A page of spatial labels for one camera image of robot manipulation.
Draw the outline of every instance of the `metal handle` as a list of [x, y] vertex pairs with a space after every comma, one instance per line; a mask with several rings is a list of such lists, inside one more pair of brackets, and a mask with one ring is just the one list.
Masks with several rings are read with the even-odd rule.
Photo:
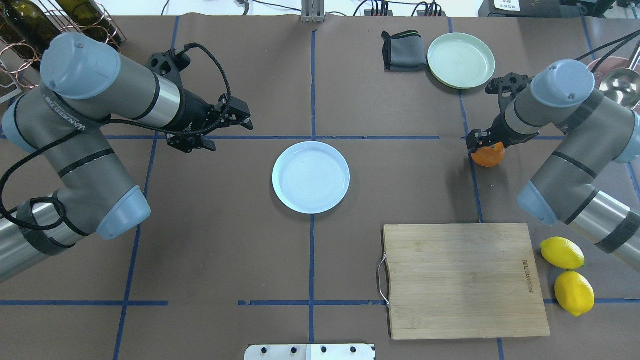
[[634, 52], [632, 53], [633, 57], [631, 58], [631, 61], [629, 61], [629, 69], [630, 70], [635, 70], [636, 66], [638, 65], [638, 60], [640, 60], [640, 41], [638, 41], [638, 43], [636, 44], [636, 47], [634, 48]]
[[385, 299], [385, 302], [387, 303], [387, 307], [391, 309], [391, 304], [389, 303], [389, 300], [387, 300], [387, 297], [385, 296], [385, 294], [382, 293], [382, 283], [380, 281], [380, 268], [382, 267], [382, 264], [386, 260], [387, 260], [387, 253], [384, 252], [382, 254], [382, 260], [380, 260], [380, 264], [378, 264], [378, 292], [380, 292], [380, 296], [382, 296], [382, 298]]

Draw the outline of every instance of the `blue tape line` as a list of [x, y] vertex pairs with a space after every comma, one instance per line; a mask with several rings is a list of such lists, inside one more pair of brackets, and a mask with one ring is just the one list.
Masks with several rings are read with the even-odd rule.
[[[545, 304], [557, 304], [557, 299], [545, 299]], [[596, 299], [596, 304], [640, 304], [640, 299]]]
[[564, 140], [566, 136], [536, 136], [533, 140]]
[[314, 288], [316, 273], [316, 216], [311, 214], [309, 243], [309, 343], [314, 343]]
[[[582, 20], [582, 29], [584, 30], [584, 36], [587, 38], [587, 48], [589, 51], [593, 51], [593, 46], [591, 46], [591, 37], [589, 36], [589, 29], [587, 28], [587, 20], [583, 15], [580, 16]], [[591, 54], [591, 60], [596, 59], [596, 54]]]
[[469, 124], [467, 122], [467, 111], [465, 104], [462, 102], [462, 90], [458, 90], [458, 100], [460, 102], [460, 111], [462, 111], [462, 120], [465, 126], [465, 137], [469, 135]]
[[250, 300], [238, 301], [238, 306], [308, 306], [307, 300]]
[[320, 140], [440, 140], [439, 136], [318, 136]]
[[147, 168], [147, 178], [145, 180], [144, 194], [147, 197], [149, 193], [149, 181], [151, 180], [151, 170], [154, 168], [154, 160], [156, 158], [156, 147], [158, 145], [158, 132], [154, 134], [154, 143], [151, 145], [151, 156], [149, 156], [149, 167]]
[[[158, 132], [154, 134], [154, 142], [151, 145], [151, 155], [149, 156], [149, 166], [147, 168], [147, 178], [145, 180], [145, 189], [143, 191], [147, 197], [149, 189], [149, 181], [151, 179], [151, 170], [154, 167], [154, 158], [156, 156], [156, 147], [158, 143]], [[140, 233], [142, 225], [136, 228], [136, 237], [133, 241], [133, 251], [131, 253], [131, 262], [129, 263], [129, 274], [127, 276], [127, 286], [124, 291], [124, 301], [122, 304], [122, 312], [120, 313], [120, 325], [118, 325], [118, 336], [116, 337], [116, 345], [113, 351], [113, 360], [118, 360], [120, 356], [120, 344], [122, 344], [122, 334], [124, 333], [124, 324], [127, 319], [127, 307], [129, 306], [129, 295], [131, 294], [131, 283], [133, 282], [133, 273], [136, 268], [136, 258], [138, 257], [138, 245], [140, 244]]]
[[[307, 300], [240, 300], [238, 306], [309, 306]], [[378, 306], [386, 303], [383, 300], [314, 300], [313, 306]]]
[[[465, 137], [469, 135], [469, 124], [467, 122], [467, 111], [465, 110], [465, 104], [462, 102], [462, 90], [458, 90], [458, 97], [460, 98], [460, 111], [462, 112], [463, 124], [465, 126]], [[482, 215], [482, 204], [480, 203], [480, 189], [478, 188], [478, 180], [476, 176], [476, 164], [474, 160], [471, 158], [471, 152], [468, 154], [469, 156], [469, 167], [471, 169], [471, 180], [474, 184], [474, 195], [476, 196], [476, 209], [478, 212], [478, 222], [480, 224], [484, 223], [484, 218]]]
[[105, 135], [108, 140], [153, 140], [154, 135]]
[[498, 357], [500, 360], [504, 360], [504, 348], [502, 347], [502, 338], [496, 339], [498, 342]]
[[[0, 300], [0, 306], [122, 306], [121, 300]], [[168, 301], [130, 301], [129, 306], [169, 306]]]
[[480, 189], [478, 188], [478, 179], [476, 177], [476, 164], [474, 160], [471, 158], [471, 152], [469, 152], [469, 166], [471, 168], [471, 180], [474, 184], [474, 195], [476, 196], [476, 210], [478, 212], [478, 222], [480, 224], [484, 223], [484, 218], [482, 216], [482, 204], [480, 203]]
[[387, 305], [384, 300], [316, 300], [316, 306], [373, 306]]
[[316, 31], [311, 31], [311, 140], [316, 140]]
[[634, 184], [634, 189], [636, 189], [636, 196], [638, 200], [640, 200], [640, 186], [638, 186], [638, 179], [636, 177], [636, 172], [634, 171], [631, 163], [627, 163], [627, 169], [629, 169], [629, 174], [631, 175], [631, 182]]
[[122, 306], [122, 301], [100, 300], [0, 300], [0, 306]]
[[260, 136], [260, 135], [209, 135], [205, 136], [212, 140], [312, 140], [311, 136]]
[[124, 333], [124, 322], [127, 318], [127, 306], [122, 306], [122, 312], [120, 313], [120, 325], [118, 325], [118, 336], [116, 337], [116, 346], [113, 350], [113, 360], [118, 360], [120, 356], [120, 344], [122, 343], [122, 334]]
[[127, 306], [169, 306], [168, 301], [150, 300], [150, 301], [129, 301]]
[[178, 37], [178, 25], [180, 24], [180, 17], [175, 17], [175, 24], [173, 24], [173, 36], [171, 37], [171, 47], [175, 47], [175, 38]]

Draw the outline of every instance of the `light blue joint cap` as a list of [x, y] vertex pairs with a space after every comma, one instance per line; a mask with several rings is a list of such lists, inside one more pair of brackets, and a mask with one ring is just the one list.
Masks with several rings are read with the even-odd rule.
[[25, 152], [32, 153], [35, 152], [31, 145], [25, 141], [25, 139], [20, 135], [20, 131], [18, 131], [18, 125], [15, 123], [15, 107], [18, 105], [22, 96], [18, 98], [16, 102], [14, 102], [7, 111], [2, 116], [2, 130], [4, 131], [4, 135], [6, 138], [11, 141], [14, 145], [19, 147]]
[[120, 55], [102, 42], [80, 33], [64, 33], [42, 56], [42, 83], [73, 100], [100, 95], [120, 73]]
[[531, 181], [522, 189], [516, 199], [518, 205], [526, 212], [543, 223], [552, 226], [558, 222], [558, 217], [547, 203], [538, 188]]
[[629, 140], [627, 147], [622, 151], [622, 154], [620, 154], [617, 159], [613, 160], [617, 163], [624, 164], [634, 161], [640, 154], [640, 116], [638, 116], [638, 113], [635, 111], [633, 111], [633, 113], [636, 116], [634, 132], [631, 134], [631, 139]]
[[533, 79], [531, 94], [552, 108], [570, 108], [582, 104], [591, 95], [595, 83], [587, 65], [575, 60], [560, 60]]
[[149, 215], [151, 208], [136, 185], [113, 206], [95, 232], [105, 240], [112, 240], [140, 225]]

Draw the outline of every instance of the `wine bottle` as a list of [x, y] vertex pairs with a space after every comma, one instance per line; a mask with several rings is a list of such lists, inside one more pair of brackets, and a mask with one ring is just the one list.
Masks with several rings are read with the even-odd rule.
[[[20, 36], [20, 34], [18, 34], [9, 24], [7, 24], [3, 15], [3, 10], [4, 7], [2, 3], [0, 3], [0, 40], [7, 45], [24, 43], [24, 38]], [[13, 46], [11, 50], [13, 50], [23, 60], [32, 60], [35, 57], [33, 49], [28, 46]], [[34, 61], [32, 66], [36, 70], [39, 70], [40, 62]]]
[[81, 31], [86, 36], [99, 42], [106, 42], [108, 36], [111, 35], [115, 44], [110, 41], [109, 45], [116, 50], [122, 45], [122, 37], [116, 32], [115, 27], [104, 18], [103, 12], [94, 0], [56, 0], [56, 2], [73, 22], [84, 27]]
[[51, 40], [60, 35], [60, 30], [44, 12], [29, 0], [0, 0], [4, 5], [3, 15], [7, 23], [22, 36], [37, 53], [44, 54]]

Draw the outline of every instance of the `gray cloth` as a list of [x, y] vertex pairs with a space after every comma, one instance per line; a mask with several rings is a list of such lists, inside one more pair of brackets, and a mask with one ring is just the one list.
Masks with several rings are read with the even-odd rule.
[[420, 71], [427, 67], [427, 57], [422, 37], [415, 30], [389, 35], [382, 32], [385, 45], [382, 47], [382, 57], [385, 69], [394, 72]]

